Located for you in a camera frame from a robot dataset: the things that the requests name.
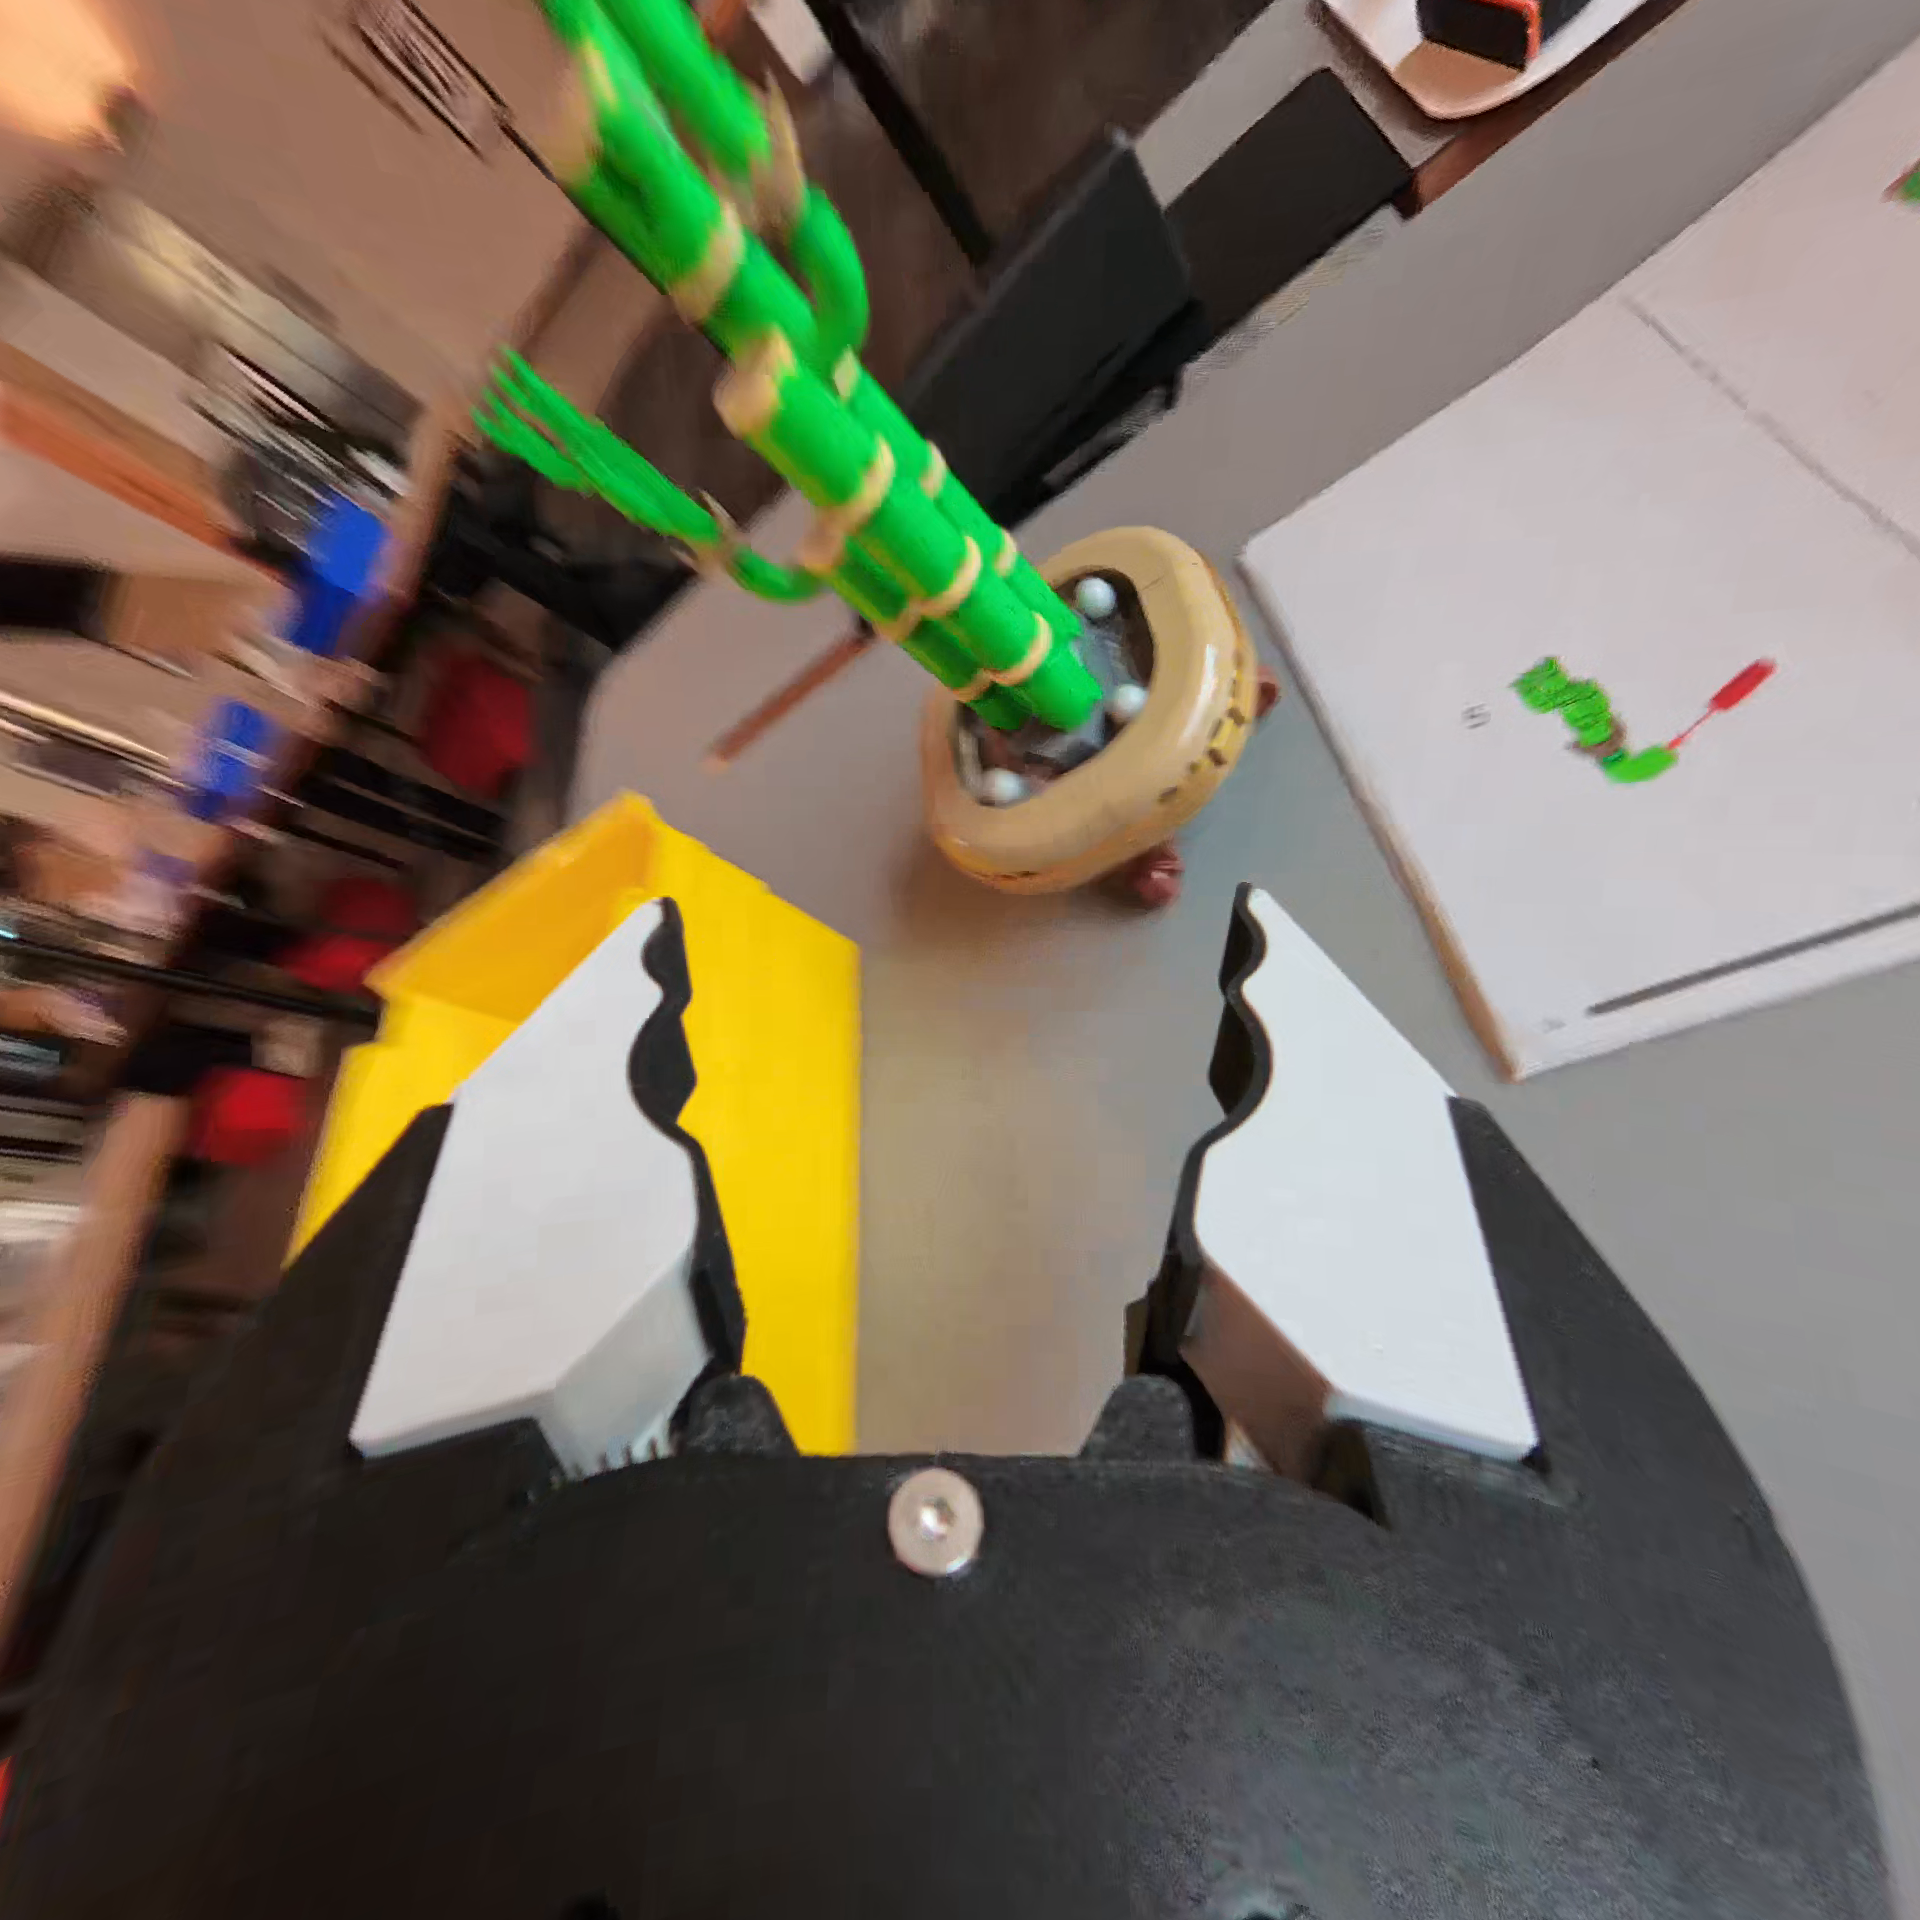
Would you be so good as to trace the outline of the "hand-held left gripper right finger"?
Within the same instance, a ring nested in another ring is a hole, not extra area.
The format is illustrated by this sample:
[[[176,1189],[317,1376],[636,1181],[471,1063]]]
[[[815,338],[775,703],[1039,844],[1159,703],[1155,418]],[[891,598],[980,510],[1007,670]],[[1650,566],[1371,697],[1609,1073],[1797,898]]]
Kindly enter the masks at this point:
[[[1345,1432],[1528,1464],[1543,1436],[1450,1080],[1263,886],[1236,886],[1208,1066],[1135,1368],[1200,1457],[1285,1479]]]

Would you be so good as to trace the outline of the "lego instruction booklet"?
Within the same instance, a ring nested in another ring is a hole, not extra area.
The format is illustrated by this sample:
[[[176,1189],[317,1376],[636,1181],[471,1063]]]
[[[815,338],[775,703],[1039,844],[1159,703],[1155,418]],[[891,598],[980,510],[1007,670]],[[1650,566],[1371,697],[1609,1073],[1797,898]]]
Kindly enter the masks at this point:
[[[1507,1076],[1919,953],[1919,53],[1240,564]]]

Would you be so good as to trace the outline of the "blue plastic bin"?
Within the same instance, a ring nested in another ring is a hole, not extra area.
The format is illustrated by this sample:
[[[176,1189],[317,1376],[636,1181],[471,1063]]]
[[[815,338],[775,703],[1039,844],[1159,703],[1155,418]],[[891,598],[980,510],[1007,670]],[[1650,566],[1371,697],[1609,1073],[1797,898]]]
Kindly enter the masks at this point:
[[[292,604],[281,636],[299,654],[339,654],[360,608],[380,588],[391,530],[369,503],[336,494],[313,519],[299,566],[292,575]]]
[[[250,702],[215,703],[186,762],[183,812],[205,825],[250,814],[281,735],[281,721]]]

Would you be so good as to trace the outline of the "green lego bamboo model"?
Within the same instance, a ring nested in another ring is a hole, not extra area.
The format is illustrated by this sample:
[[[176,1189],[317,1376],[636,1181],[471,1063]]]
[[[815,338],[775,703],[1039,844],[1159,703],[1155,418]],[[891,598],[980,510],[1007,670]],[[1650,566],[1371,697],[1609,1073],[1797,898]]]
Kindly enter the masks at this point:
[[[724,354],[713,410],[811,520],[791,559],[765,558],[512,350],[477,430],[706,577],[777,606],[836,594],[928,672],[928,834],[960,873],[1016,896],[1109,882],[1171,905],[1180,829],[1281,697],[1216,568],[1152,526],[1039,566],[865,365],[869,279],[785,95],[751,85],[691,4],[543,12],[569,58],[545,166]]]

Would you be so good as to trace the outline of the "black orange battery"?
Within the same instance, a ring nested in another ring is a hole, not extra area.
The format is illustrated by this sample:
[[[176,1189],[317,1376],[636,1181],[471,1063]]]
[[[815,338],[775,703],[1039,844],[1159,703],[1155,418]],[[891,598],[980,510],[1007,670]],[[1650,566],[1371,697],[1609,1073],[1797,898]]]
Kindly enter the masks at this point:
[[[1417,2],[1421,38],[1520,72],[1546,44],[1541,2]]]

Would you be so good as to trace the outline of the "yellow plastic bin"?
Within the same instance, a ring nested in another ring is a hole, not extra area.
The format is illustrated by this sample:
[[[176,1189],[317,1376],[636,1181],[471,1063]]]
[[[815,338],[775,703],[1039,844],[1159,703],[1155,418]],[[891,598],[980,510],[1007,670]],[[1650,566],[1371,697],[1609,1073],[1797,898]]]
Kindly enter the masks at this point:
[[[701,1142],[745,1312],[743,1368],[803,1450],[858,1439],[859,956],[841,933],[623,793],[369,973],[385,1015],[328,1103],[292,1263],[424,1108],[519,1030],[632,909],[684,922]]]

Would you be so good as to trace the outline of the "black charger box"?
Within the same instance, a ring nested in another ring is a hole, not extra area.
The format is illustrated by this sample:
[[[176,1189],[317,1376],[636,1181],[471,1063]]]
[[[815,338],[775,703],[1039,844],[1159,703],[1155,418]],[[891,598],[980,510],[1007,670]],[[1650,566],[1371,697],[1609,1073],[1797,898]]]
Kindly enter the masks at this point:
[[[1178,394],[1208,316],[1135,142],[1107,130],[906,374],[906,418],[1018,528]]]

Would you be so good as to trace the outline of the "white wooden document stand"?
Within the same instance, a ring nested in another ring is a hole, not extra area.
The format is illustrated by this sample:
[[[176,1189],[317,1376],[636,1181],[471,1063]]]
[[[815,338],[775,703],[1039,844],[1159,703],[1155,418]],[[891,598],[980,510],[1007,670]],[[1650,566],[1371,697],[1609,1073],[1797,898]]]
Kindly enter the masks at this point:
[[[1516,69],[1427,38],[1416,2],[1323,4],[1400,92],[1424,116],[1441,122],[1467,121],[1532,93],[1643,6],[1643,2],[1577,4],[1570,21],[1543,38],[1543,50]]]

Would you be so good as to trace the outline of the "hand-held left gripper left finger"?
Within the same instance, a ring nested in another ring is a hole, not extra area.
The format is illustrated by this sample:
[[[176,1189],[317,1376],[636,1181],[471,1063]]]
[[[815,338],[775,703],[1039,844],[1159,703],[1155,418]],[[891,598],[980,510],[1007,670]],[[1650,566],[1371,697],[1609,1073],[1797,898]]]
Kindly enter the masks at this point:
[[[532,1423],[557,1462],[672,1449],[747,1314],[697,1087],[682,908],[636,908],[459,1086],[351,1441]]]

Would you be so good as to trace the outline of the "red bag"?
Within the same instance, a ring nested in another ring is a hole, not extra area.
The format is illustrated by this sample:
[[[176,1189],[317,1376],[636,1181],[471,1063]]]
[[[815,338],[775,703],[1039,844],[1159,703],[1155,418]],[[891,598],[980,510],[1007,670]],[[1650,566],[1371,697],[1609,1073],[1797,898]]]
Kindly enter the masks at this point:
[[[322,885],[313,925],[281,962],[311,988],[343,991],[361,984],[417,927],[417,898],[396,879],[336,877]]]
[[[298,1137],[307,1080],[253,1065],[205,1071],[188,1098],[186,1154],[215,1168],[250,1168]]]
[[[480,799],[499,799],[536,745],[528,684],[480,655],[443,662],[418,732],[426,765]]]

